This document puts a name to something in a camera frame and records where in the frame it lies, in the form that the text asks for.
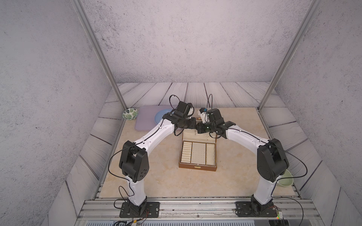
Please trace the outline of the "brown jewelry box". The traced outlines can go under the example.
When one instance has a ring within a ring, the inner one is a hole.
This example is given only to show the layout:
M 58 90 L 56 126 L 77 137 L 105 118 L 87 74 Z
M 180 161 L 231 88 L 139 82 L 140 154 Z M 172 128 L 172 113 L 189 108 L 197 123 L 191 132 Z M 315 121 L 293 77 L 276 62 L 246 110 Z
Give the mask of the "brown jewelry box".
M 182 136 L 179 167 L 193 170 L 216 171 L 216 138 L 212 138 L 208 132 L 198 134 L 196 129 L 185 129 Z

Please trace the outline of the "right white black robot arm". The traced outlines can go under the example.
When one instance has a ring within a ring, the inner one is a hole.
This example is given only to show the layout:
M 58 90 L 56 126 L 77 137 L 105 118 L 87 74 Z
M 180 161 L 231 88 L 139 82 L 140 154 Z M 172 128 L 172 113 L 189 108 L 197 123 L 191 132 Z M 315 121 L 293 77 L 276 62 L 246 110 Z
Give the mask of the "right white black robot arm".
M 270 140 L 259 138 L 243 130 L 235 123 L 225 121 L 217 108 L 210 110 L 201 108 L 197 114 L 202 120 L 196 125 L 199 134 L 215 133 L 217 137 L 234 141 L 256 155 L 256 166 L 260 180 L 252 198 L 259 205 L 269 204 L 272 201 L 272 193 L 277 181 L 281 179 L 289 167 L 281 142 L 275 138 Z

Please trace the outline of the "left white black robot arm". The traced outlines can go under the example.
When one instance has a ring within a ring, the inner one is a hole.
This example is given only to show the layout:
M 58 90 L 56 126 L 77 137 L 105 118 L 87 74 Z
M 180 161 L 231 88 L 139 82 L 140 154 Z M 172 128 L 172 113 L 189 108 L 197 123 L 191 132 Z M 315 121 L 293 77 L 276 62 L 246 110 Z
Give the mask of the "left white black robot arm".
M 149 155 L 167 136 L 176 134 L 177 129 L 194 129 L 196 119 L 192 116 L 191 103 L 180 101 L 171 112 L 163 115 L 162 120 L 142 138 L 123 145 L 119 168 L 128 181 L 129 200 L 135 206 L 146 201 L 144 179 L 149 172 Z

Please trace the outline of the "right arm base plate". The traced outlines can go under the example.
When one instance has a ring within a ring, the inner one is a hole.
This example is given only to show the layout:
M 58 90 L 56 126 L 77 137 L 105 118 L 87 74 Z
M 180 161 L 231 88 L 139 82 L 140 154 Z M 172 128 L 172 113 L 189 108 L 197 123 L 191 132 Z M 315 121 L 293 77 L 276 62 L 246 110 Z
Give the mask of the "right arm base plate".
M 259 217 L 259 218 L 276 218 L 278 211 L 272 201 L 265 205 L 261 205 L 257 201 L 235 202 L 235 214 L 238 217 Z

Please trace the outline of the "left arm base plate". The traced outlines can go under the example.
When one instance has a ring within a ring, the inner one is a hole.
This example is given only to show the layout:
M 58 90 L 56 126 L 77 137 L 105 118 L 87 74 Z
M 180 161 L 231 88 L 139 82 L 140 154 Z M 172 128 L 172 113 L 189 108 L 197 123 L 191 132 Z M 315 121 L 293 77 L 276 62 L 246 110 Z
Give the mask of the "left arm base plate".
M 120 218 L 158 218 L 160 202 L 143 202 L 136 206 L 130 201 L 124 202 L 120 210 Z

